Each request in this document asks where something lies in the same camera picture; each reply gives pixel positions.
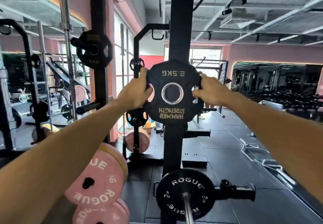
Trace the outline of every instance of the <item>person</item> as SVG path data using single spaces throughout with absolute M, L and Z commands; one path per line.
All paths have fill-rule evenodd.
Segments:
M 146 74 L 147 69 L 142 68 L 140 77 L 132 79 L 117 99 L 47 137 L 0 170 L 2 223 L 42 222 L 117 120 L 149 98 L 152 88 L 146 90 Z M 201 77 L 202 89 L 194 90 L 193 95 L 203 99 L 206 107 L 225 106 L 235 112 L 287 172 L 323 203 L 322 126 L 257 104 L 216 78 Z

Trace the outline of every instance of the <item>center hole of weight plate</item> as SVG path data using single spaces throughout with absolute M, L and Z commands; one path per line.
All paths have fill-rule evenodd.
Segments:
M 175 105 L 184 97 L 184 90 L 178 83 L 168 83 L 161 90 L 161 97 L 167 104 Z

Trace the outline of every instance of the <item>ceiling air vent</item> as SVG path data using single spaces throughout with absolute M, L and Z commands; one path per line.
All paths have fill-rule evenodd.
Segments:
M 242 29 L 253 22 L 256 22 L 254 14 L 247 14 L 233 10 L 220 24 L 222 28 Z

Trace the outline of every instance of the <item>black rubber floor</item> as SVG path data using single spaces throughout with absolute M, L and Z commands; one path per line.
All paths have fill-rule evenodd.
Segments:
M 223 109 L 225 118 L 216 113 L 204 114 L 200 128 L 211 129 L 210 138 L 196 138 L 184 141 L 184 147 L 192 150 L 202 148 L 208 160 L 207 169 L 201 171 L 210 177 L 214 184 L 227 179 L 233 184 L 254 183 L 257 187 L 256 200 L 224 200 L 215 203 L 212 210 L 197 223 L 236 223 L 236 224 L 323 224 L 323 220 L 297 199 L 278 181 L 260 167 L 252 163 L 240 151 L 242 143 L 261 143 L 248 134 L 251 131 L 228 109 Z M 195 122 L 189 128 L 197 129 Z M 151 135 L 151 145 L 147 153 L 162 154 L 163 138 Z M 159 223 L 160 210 L 152 195 L 152 186 L 160 180 L 162 166 L 145 166 L 131 170 L 124 185 L 121 198 L 130 210 L 130 221 L 138 223 Z M 62 197 L 49 212 L 44 224 L 71 224 L 76 206 Z

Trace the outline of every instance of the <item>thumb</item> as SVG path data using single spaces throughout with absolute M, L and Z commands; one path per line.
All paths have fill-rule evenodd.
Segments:
M 192 91 L 194 97 L 199 97 L 201 98 L 203 90 L 194 90 Z
M 148 100 L 148 98 L 151 96 L 152 92 L 153 92 L 152 87 L 149 87 L 148 89 L 145 90 L 145 92 L 144 92 L 145 96 L 144 97 L 145 97 L 146 100 Z

